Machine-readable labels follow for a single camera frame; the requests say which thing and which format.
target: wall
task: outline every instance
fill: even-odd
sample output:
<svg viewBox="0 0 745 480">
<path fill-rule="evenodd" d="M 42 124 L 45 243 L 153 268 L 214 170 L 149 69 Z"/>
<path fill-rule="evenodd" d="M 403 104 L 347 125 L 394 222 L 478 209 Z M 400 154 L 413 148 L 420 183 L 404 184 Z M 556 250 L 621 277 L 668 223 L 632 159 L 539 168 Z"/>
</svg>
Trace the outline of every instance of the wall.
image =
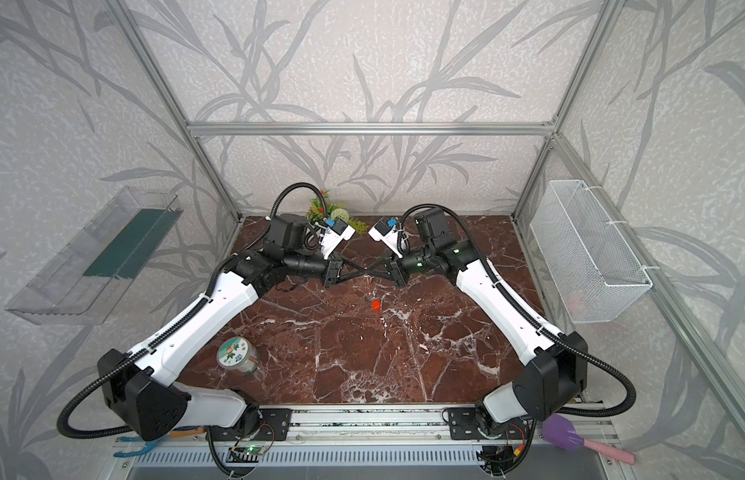
<svg viewBox="0 0 745 480">
<path fill-rule="evenodd" d="M 541 122 L 559 106 L 602 1 L 128 4 L 195 121 Z M 306 180 L 364 212 L 447 198 L 461 212 L 509 213 L 498 192 L 521 190 L 540 142 L 223 137 L 206 148 L 243 211 L 262 212 Z"/>
<path fill-rule="evenodd" d="M 745 381 L 745 2 L 627 4 L 564 133 Z M 555 156 L 546 174 L 569 178 Z M 577 330 L 637 387 L 614 423 L 640 478 L 745 478 L 743 439 L 647 295 Z M 590 372 L 589 398 L 615 387 Z"/>
<path fill-rule="evenodd" d="M 206 282 L 235 226 L 97 2 L 0 3 L 0 478 L 94 478 L 112 438 L 60 437 L 60 408 Z M 100 326 L 35 326 L 4 305 L 118 190 L 184 213 Z M 92 396 L 79 428 L 116 426 Z"/>
</svg>

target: purple shovel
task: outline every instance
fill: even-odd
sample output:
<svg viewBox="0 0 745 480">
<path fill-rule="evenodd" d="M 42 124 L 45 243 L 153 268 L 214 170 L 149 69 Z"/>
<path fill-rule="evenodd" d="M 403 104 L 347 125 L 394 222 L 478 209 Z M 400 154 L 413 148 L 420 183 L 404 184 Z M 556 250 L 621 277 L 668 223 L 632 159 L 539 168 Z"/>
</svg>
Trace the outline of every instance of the purple shovel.
<svg viewBox="0 0 745 480">
<path fill-rule="evenodd" d="M 636 458 L 631 452 L 621 450 L 616 447 L 605 445 L 604 443 L 594 442 L 583 438 L 575 433 L 575 427 L 565 417 L 556 413 L 543 422 L 543 439 L 546 442 L 553 443 L 557 447 L 564 448 L 567 451 L 575 450 L 579 446 L 590 448 L 595 452 L 614 458 L 618 462 L 634 465 Z"/>
</svg>

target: green mat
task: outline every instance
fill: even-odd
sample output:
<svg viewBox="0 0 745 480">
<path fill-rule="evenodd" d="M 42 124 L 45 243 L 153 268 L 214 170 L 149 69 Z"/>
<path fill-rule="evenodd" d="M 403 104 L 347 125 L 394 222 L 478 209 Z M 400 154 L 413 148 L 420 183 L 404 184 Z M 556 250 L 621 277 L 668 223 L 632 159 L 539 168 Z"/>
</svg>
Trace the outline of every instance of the green mat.
<svg viewBox="0 0 745 480">
<path fill-rule="evenodd" d="M 84 272 L 84 276 L 134 279 L 164 236 L 177 221 L 182 210 L 144 208 L 98 255 Z"/>
</svg>

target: purple shovel blade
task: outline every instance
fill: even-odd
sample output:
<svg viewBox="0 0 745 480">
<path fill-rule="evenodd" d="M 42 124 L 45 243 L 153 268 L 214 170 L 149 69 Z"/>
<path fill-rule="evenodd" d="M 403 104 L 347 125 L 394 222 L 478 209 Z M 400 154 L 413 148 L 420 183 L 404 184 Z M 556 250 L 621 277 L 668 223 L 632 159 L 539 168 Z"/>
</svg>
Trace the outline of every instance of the purple shovel blade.
<svg viewBox="0 0 745 480">
<path fill-rule="evenodd" d="M 556 413 L 544 420 L 541 433 L 546 442 L 568 451 L 583 445 L 583 438 L 575 433 L 572 423 Z"/>
</svg>

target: green and white lid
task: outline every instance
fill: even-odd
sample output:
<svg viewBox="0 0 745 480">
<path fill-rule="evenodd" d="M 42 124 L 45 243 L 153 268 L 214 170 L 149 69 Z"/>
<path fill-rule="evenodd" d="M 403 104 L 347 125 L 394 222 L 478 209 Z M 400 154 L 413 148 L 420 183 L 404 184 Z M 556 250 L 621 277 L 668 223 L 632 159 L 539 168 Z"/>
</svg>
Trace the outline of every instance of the green and white lid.
<svg viewBox="0 0 745 480">
<path fill-rule="evenodd" d="M 241 336 L 226 340 L 218 349 L 218 363 L 225 369 L 236 369 L 250 359 L 250 343 Z"/>
</svg>

